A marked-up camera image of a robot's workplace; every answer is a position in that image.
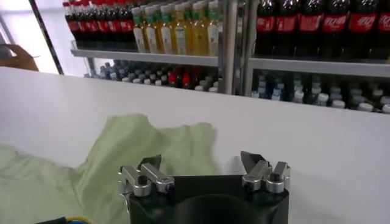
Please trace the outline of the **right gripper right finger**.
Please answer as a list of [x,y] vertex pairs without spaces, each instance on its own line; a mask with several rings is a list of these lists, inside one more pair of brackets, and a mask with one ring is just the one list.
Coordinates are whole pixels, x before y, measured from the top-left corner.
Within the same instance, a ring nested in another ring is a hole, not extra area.
[[265,189],[272,194],[281,194],[289,188],[291,168],[288,163],[279,161],[273,168],[260,154],[241,151],[240,156],[247,172],[242,176],[242,185],[246,192]]

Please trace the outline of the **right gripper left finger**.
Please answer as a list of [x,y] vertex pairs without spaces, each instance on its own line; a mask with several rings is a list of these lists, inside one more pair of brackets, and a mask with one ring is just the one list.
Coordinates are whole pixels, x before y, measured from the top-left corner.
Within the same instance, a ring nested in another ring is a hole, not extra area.
[[136,197],[148,197],[153,191],[161,194],[173,193],[175,179],[163,174],[159,170],[160,164],[161,155],[155,155],[143,158],[137,167],[120,167],[121,193],[132,193]]

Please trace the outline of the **bystander hand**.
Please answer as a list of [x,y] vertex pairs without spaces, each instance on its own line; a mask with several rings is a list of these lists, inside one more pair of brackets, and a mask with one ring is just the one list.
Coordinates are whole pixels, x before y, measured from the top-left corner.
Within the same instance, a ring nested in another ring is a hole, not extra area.
[[17,44],[1,44],[1,67],[39,71],[33,56]]

